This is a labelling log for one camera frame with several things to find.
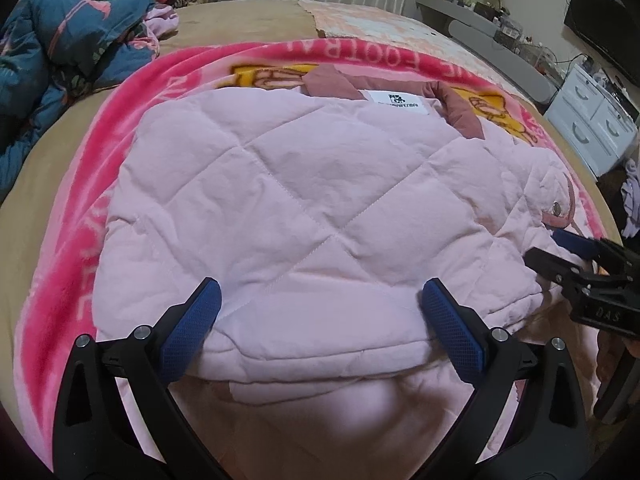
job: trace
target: bed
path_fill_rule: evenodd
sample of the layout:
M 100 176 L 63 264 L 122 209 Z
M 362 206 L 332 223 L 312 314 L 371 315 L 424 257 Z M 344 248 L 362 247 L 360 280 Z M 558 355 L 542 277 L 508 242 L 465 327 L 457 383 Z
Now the bed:
M 607 237 L 620 241 L 612 215 L 588 170 L 551 124 L 508 81 L 481 60 L 412 20 L 377 10 L 292 0 L 247 0 L 178 10 L 178 33 L 161 43 L 161 56 L 187 46 L 357 37 L 395 44 L 455 62 L 502 86 L 552 137 L 590 195 Z M 0 207 L 0 402 L 20 428 L 13 387 L 13 334 L 28 296 L 40 245 L 60 181 L 98 108 L 111 91 L 70 108 L 28 157 L 15 187 Z

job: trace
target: television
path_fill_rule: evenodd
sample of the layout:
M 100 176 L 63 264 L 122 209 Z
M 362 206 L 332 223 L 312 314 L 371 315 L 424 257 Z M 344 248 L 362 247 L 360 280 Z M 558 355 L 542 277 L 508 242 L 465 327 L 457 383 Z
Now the television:
M 571 0 L 564 24 L 640 85 L 640 27 L 616 0 Z

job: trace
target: drawer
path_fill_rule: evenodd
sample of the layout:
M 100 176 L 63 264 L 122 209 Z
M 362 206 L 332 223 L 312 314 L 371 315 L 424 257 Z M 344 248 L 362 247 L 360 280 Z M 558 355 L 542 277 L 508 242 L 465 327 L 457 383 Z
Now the drawer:
M 604 96 L 596 86 L 576 68 L 570 72 L 569 77 L 562 85 L 560 96 L 569 101 L 587 121 L 593 117 L 598 106 L 604 101 Z
M 617 155 L 625 152 L 638 132 L 631 120 L 620 114 L 607 100 L 596 111 L 591 126 L 597 136 L 612 145 Z
M 567 101 L 556 98 L 545 117 L 574 147 L 595 176 L 606 173 L 618 161 L 613 147 L 599 139 Z

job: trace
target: pink blanket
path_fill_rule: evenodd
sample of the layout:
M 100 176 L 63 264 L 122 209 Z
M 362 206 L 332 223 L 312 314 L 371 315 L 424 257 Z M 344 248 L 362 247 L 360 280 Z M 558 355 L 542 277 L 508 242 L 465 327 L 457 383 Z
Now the pink blanket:
M 95 335 L 92 291 L 106 212 L 118 168 L 142 115 L 158 103 L 188 93 L 245 86 L 242 78 L 249 72 L 252 86 L 286 87 L 287 81 L 295 86 L 304 73 L 298 65 L 321 62 L 358 75 L 390 78 L 393 70 L 395 79 L 441 80 L 469 94 L 500 94 L 508 116 L 527 136 L 564 160 L 542 127 L 509 95 L 456 65 L 397 47 L 359 40 L 196 47 L 145 66 L 102 106 L 62 181 L 15 333 L 15 387 L 25 438 L 47 464 L 51 464 L 53 413 L 69 349 L 80 333 Z M 602 236 L 592 201 L 569 173 L 593 235 Z

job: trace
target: blue quilt with floral print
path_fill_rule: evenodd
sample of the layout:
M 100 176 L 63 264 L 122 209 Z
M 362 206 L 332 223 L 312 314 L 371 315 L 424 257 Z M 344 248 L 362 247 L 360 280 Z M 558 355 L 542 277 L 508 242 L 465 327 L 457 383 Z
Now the blue quilt with floral print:
M 32 147 L 82 96 L 158 55 L 153 0 L 24 0 L 0 29 L 0 204 Z

